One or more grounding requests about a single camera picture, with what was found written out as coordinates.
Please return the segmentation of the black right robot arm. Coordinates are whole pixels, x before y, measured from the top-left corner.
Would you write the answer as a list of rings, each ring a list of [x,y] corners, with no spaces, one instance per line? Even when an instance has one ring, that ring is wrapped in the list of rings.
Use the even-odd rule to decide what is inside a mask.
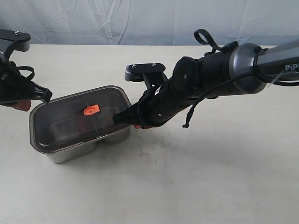
[[[261,92],[267,84],[298,86],[299,43],[273,48],[236,42],[207,52],[202,58],[182,57],[171,77],[161,63],[128,65],[125,79],[144,82],[146,91],[113,122],[146,129],[160,127],[188,109],[184,127],[204,99]]]

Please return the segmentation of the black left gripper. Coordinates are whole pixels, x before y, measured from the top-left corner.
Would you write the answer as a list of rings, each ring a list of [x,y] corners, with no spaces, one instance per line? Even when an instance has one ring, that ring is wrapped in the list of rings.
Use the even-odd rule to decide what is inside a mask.
[[[30,100],[49,103],[52,92],[32,82],[35,71],[30,66],[17,66],[13,61],[0,62],[0,104],[27,112]]]

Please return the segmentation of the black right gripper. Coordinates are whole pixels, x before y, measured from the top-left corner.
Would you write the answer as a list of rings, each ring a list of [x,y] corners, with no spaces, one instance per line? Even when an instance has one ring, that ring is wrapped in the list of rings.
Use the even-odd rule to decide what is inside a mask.
[[[136,129],[159,127],[194,102],[193,96],[177,91],[171,80],[158,89],[158,93],[153,92],[140,104],[133,104],[126,110],[115,114],[114,124],[133,125]]]

